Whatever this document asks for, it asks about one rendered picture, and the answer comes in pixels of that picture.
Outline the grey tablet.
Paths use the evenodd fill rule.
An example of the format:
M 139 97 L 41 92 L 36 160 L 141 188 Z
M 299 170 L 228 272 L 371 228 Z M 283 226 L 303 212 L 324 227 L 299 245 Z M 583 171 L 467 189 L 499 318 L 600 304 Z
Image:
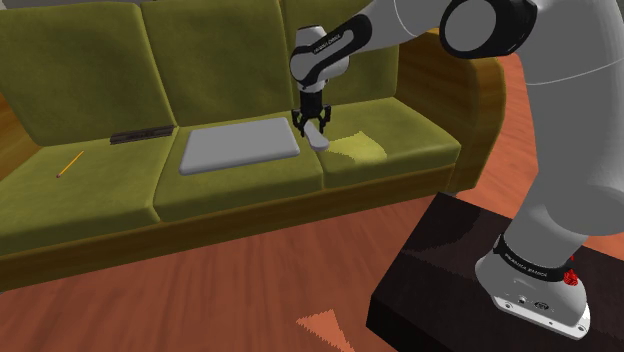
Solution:
M 178 171 L 188 176 L 299 154 L 287 119 L 270 118 L 191 131 Z

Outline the grey oblong object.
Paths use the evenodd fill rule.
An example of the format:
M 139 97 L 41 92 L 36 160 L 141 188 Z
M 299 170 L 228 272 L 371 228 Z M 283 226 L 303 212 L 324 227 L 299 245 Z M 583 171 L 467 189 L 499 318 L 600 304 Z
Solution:
M 330 141 L 319 131 L 312 121 L 307 121 L 304 125 L 304 136 L 314 151 L 325 151 L 330 146 Z

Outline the green sofa with wooden frame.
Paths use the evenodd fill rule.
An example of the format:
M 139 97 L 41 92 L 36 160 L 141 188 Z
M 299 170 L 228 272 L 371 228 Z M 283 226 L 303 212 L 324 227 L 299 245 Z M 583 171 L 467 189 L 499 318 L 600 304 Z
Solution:
M 37 145 L 0 180 L 0 290 L 475 187 L 504 118 L 503 69 L 452 57 L 436 32 L 357 55 L 328 84 L 329 150 L 311 150 L 292 125 L 296 29 L 365 4 L 0 10 L 0 95 Z M 298 156 L 179 173 L 191 131 L 278 117 Z M 109 142 L 167 125 L 167 137 Z

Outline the yellow pencil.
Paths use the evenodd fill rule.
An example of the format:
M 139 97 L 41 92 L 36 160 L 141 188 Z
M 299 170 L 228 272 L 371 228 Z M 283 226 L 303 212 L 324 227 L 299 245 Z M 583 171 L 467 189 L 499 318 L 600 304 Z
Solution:
M 66 171 L 84 154 L 84 150 L 80 151 L 59 173 L 56 174 L 56 178 L 62 177 Z

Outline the dark robot stand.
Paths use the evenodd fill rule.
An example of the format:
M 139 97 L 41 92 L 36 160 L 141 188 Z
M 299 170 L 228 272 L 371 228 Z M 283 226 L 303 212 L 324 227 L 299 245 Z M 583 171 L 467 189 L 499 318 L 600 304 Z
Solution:
M 591 313 L 575 341 L 502 312 L 474 265 L 507 217 L 439 193 L 374 290 L 367 327 L 398 352 L 624 352 L 624 261 L 574 256 Z

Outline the black remote control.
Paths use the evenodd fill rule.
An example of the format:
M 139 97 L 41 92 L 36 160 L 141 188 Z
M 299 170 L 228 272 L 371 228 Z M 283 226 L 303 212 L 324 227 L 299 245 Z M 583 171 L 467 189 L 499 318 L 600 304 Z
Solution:
M 109 142 L 111 145 L 116 145 L 147 139 L 167 137 L 173 133 L 174 128 L 174 125 L 167 125 L 116 133 L 110 137 Z

